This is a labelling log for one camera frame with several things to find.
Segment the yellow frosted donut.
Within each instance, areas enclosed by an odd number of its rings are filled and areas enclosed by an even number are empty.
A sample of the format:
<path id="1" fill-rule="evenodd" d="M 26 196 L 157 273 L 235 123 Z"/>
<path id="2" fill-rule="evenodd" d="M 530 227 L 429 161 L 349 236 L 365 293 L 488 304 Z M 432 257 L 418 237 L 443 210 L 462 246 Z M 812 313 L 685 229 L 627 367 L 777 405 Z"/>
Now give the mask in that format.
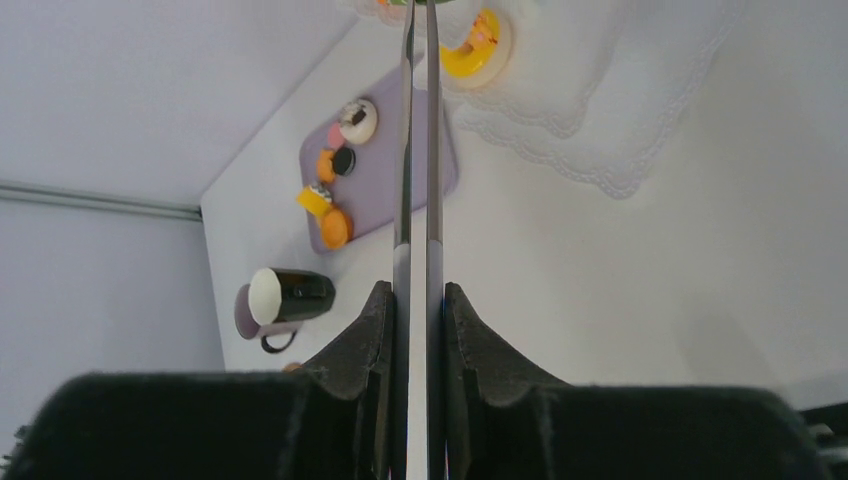
<path id="1" fill-rule="evenodd" d="M 512 53 L 513 37 L 513 29 L 506 16 L 498 10 L 484 8 L 459 47 L 440 46 L 441 67 L 457 88 L 481 88 L 506 67 Z"/>

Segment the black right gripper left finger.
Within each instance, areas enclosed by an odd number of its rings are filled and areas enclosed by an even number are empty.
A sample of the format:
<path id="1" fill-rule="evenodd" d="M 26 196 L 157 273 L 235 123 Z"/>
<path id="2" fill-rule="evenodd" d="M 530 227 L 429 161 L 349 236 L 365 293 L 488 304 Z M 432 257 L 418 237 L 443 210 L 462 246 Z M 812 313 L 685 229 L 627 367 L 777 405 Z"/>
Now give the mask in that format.
<path id="1" fill-rule="evenodd" d="M 391 285 L 291 372 L 87 374 L 42 406 L 7 479 L 386 479 Z"/>

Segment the purple mug black handle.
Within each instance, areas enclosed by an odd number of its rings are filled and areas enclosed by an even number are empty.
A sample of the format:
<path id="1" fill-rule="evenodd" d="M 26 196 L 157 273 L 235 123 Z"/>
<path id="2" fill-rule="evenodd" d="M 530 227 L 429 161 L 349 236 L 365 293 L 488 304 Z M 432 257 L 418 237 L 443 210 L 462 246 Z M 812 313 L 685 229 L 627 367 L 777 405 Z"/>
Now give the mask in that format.
<path id="1" fill-rule="evenodd" d="M 249 285 L 243 284 L 234 301 L 234 323 L 238 334 L 245 340 L 258 340 L 262 350 L 268 354 L 279 354 L 290 347 L 302 328 L 303 321 L 279 322 L 261 325 L 252 315 L 249 308 Z M 269 342 L 271 337 L 288 336 L 282 346 L 274 346 Z"/>

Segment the black mug white inside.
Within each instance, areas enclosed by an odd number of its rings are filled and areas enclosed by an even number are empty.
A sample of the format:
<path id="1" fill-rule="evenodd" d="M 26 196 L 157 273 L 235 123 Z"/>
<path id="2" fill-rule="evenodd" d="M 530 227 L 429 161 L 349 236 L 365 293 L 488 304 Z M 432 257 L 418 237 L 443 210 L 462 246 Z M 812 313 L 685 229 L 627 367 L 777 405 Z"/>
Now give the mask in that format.
<path id="1" fill-rule="evenodd" d="M 248 288 L 248 308 L 261 326 L 297 322 L 327 313 L 334 303 L 336 289 L 321 274 L 306 270 L 262 268 Z"/>

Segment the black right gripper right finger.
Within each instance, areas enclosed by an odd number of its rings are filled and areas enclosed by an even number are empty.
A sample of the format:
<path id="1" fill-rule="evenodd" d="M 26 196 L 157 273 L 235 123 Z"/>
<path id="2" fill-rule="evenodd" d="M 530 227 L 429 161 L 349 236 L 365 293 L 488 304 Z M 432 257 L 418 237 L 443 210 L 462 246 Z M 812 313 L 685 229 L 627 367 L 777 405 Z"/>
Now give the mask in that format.
<path id="1" fill-rule="evenodd" d="M 445 288 L 452 479 L 828 479 L 801 416 L 738 387 L 573 386 Z"/>

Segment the white three tier stand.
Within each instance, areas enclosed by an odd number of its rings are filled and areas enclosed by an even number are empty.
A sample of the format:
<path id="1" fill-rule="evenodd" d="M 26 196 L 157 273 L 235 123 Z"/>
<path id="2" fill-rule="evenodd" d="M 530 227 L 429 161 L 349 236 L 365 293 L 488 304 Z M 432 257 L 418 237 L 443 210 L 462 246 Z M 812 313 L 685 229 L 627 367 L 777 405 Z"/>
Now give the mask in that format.
<path id="1" fill-rule="evenodd" d="M 444 75 L 455 127 L 624 199 L 698 90 L 743 11 L 740 1 L 441 1 L 439 38 L 474 19 L 509 30 L 509 57 L 468 87 Z"/>

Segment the steel white serving tongs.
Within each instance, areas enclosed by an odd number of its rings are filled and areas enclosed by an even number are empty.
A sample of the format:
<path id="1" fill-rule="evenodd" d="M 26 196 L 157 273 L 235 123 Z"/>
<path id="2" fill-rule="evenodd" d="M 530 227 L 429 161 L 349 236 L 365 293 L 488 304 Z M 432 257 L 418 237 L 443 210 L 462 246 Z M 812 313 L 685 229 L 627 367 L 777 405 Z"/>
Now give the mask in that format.
<path id="1" fill-rule="evenodd" d="M 444 322 L 439 4 L 407 1 L 400 53 L 392 291 L 395 479 L 448 476 Z"/>

